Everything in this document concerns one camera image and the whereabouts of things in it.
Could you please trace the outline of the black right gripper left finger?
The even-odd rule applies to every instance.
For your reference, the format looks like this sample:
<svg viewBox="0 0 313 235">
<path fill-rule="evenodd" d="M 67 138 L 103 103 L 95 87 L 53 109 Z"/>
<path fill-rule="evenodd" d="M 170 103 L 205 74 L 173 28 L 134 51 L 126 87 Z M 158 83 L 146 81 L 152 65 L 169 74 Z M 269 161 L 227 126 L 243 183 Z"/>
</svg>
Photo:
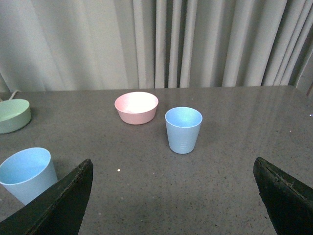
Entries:
<svg viewBox="0 0 313 235">
<path fill-rule="evenodd" d="M 72 172 L 0 223 L 2 235 L 76 235 L 93 182 L 93 163 L 81 162 Z"/>
</svg>

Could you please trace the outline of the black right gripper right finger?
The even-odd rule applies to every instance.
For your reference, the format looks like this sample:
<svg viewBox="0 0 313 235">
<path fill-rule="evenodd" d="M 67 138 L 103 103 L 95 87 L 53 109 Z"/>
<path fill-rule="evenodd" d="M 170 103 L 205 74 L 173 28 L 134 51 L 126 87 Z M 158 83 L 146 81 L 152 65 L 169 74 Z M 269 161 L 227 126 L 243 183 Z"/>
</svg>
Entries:
<svg viewBox="0 0 313 235">
<path fill-rule="evenodd" d="M 253 175 L 278 235 L 313 233 L 313 189 L 258 157 Z"/>
</svg>

